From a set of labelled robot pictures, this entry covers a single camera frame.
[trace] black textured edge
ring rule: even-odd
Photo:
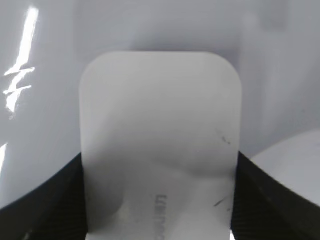
[[[36,190],[0,210],[0,240],[84,240],[87,232],[81,154]]]
[[[237,240],[319,240],[320,207],[239,153],[231,228]]]

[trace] glossy white background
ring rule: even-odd
[[[229,60],[242,81],[240,150],[249,157],[320,127],[319,9],[318,0],[2,1],[0,207],[81,151],[79,81],[108,51]]]

